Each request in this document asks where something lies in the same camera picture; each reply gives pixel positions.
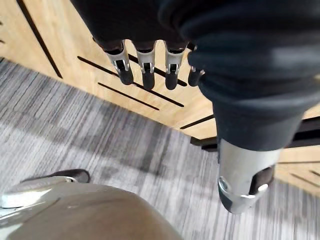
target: striped carpet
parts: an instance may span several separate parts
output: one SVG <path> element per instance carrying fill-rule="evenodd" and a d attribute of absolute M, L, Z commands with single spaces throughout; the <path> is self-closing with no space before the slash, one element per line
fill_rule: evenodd
<path fill-rule="evenodd" d="M 242 215 L 219 202 L 217 155 L 176 130 L 3 59 L 0 193 L 20 180 L 84 168 L 137 193 L 186 240 L 319 240 L 320 199 L 275 182 Z"/>

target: black shoe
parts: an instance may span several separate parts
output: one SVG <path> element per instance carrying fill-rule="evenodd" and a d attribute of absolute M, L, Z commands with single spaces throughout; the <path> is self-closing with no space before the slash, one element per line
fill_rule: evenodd
<path fill-rule="evenodd" d="M 56 177 L 56 176 L 74 178 L 78 183 L 81 183 L 81 184 L 87 184 L 91 180 L 90 173 L 87 170 L 77 168 L 77 169 L 56 171 L 55 173 L 47 175 L 47 176 L 27 178 L 27 179 L 21 181 L 21 183 L 26 182 L 26 181 L 30 181 L 30 180 L 50 178 L 50 177 Z"/>

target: wooden wall panel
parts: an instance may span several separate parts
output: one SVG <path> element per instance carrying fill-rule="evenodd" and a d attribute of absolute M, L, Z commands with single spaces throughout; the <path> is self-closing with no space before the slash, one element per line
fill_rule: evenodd
<path fill-rule="evenodd" d="M 320 147 L 284 149 L 275 168 L 275 177 L 320 197 Z"/>
<path fill-rule="evenodd" d="M 57 77 L 15 0 L 0 1 L 0 56 L 50 77 Z"/>

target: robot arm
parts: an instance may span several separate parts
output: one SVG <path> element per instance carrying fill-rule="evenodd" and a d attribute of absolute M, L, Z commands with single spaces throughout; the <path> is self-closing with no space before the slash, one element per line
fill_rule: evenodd
<path fill-rule="evenodd" d="M 242 213 L 267 190 L 282 148 L 320 101 L 316 0 L 166 1 L 159 19 L 192 40 L 219 138 L 220 199 Z"/>

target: gray carpet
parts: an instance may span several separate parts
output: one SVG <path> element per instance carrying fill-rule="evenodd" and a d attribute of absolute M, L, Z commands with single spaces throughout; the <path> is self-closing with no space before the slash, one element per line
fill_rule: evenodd
<path fill-rule="evenodd" d="M 219 202 L 217 155 L 176 130 L 37 72 L 0 63 L 0 193 L 84 168 L 137 193 L 186 240 L 319 240 L 320 199 L 284 183 L 242 215 Z"/>

